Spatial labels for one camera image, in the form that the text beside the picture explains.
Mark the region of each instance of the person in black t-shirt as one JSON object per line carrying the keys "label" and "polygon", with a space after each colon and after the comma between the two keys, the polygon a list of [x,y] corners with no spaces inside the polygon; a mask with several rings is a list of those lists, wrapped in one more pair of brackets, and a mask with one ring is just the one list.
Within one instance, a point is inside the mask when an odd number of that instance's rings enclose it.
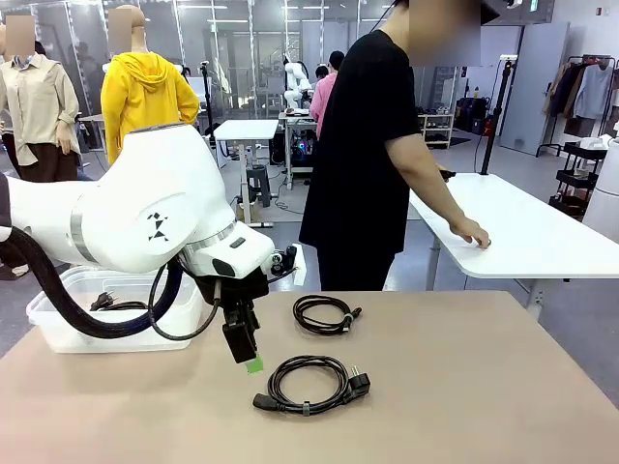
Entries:
{"label": "person in black t-shirt", "polygon": [[409,7],[396,0],[383,26],[346,54],[325,111],[300,234],[318,252],[322,290],[382,290],[403,250],[409,189],[456,235],[488,247],[487,232],[464,215],[419,135],[407,54],[429,54],[453,39],[469,1],[411,0]]}

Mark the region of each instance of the brown table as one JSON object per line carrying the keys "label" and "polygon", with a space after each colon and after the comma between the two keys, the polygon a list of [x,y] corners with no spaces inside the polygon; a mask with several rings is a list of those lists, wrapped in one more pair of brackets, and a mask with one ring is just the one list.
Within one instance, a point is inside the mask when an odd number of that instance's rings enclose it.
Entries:
{"label": "brown table", "polygon": [[[299,294],[258,300],[254,375],[232,361],[221,318],[167,353],[54,355],[33,331],[0,360],[0,462],[619,462],[619,412],[508,294],[340,296],[364,312],[331,338],[295,326]],[[369,396],[311,418],[254,410],[299,354],[357,364]],[[304,370],[284,389],[316,400],[333,384]]]}

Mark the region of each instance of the person in pink shirt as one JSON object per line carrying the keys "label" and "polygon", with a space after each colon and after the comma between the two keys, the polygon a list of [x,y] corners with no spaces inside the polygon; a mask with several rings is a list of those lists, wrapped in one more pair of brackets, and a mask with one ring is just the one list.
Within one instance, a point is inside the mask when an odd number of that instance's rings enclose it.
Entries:
{"label": "person in pink shirt", "polygon": [[316,130],[318,140],[320,140],[320,130],[322,129],[322,120],[325,115],[325,110],[327,109],[327,103],[329,102],[333,86],[336,83],[342,61],[344,61],[344,54],[341,51],[336,50],[331,53],[329,57],[329,75],[316,83],[316,90],[311,99],[309,114],[311,114],[311,117],[318,123],[318,129]]}

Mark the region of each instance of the hood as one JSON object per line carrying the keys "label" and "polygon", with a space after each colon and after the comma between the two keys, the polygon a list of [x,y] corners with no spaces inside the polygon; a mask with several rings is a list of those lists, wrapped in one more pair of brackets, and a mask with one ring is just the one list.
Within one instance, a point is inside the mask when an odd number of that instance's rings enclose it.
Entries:
{"label": "hood", "polygon": [[155,92],[167,80],[169,66],[157,53],[121,53],[114,57],[147,92]]}

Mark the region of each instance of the mannequin in yellow hoodie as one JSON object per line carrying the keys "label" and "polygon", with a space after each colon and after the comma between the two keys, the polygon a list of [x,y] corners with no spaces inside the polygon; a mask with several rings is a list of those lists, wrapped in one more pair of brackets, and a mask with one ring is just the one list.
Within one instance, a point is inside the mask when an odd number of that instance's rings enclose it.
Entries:
{"label": "mannequin in yellow hoodie", "polygon": [[193,124],[199,108],[197,95],[174,65],[146,48],[144,13],[133,5],[119,8],[132,12],[132,51],[112,59],[103,82],[101,106],[110,165],[118,159],[129,132],[160,124]]}

